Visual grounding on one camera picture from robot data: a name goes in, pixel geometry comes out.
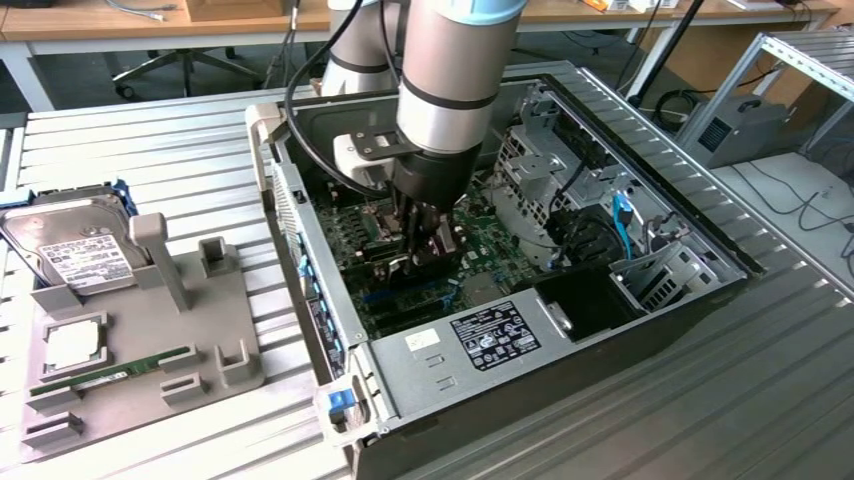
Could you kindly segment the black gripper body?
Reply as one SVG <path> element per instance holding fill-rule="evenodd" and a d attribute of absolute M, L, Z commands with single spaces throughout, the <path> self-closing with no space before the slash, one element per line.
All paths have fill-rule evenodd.
<path fill-rule="evenodd" d="M 419 151 L 395 160 L 393 185 L 409 199 L 447 213 L 466 193 L 482 145 L 453 154 Z"/>

